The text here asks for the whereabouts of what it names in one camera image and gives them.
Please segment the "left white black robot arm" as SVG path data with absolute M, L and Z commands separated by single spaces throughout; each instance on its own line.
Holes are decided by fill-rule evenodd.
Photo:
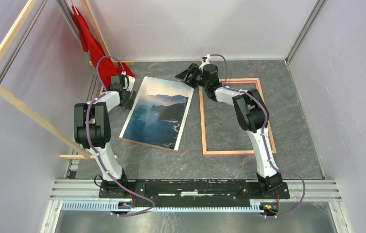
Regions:
M 137 95 L 134 82 L 134 77 L 124 73 L 113 75 L 108 89 L 101 95 L 74 106 L 74 139 L 93 155 L 101 170 L 99 196 L 103 198 L 123 198 L 129 194 L 127 177 L 110 145 L 108 113 L 117 106 L 132 108 Z

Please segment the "landscape photo print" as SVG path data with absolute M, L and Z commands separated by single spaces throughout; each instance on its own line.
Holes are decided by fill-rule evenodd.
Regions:
M 177 151 L 193 93 L 182 82 L 144 77 L 119 138 Z

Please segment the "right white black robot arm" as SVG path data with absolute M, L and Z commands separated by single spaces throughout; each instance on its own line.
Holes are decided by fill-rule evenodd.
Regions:
M 252 144 L 257 163 L 257 191 L 263 198 L 270 198 L 282 184 L 281 173 L 276 167 L 269 142 L 269 113 L 257 89 L 240 90 L 229 87 L 218 78 L 218 67 L 192 63 L 175 78 L 192 88 L 204 88 L 207 97 L 226 103 L 235 110 L 236 119 Z

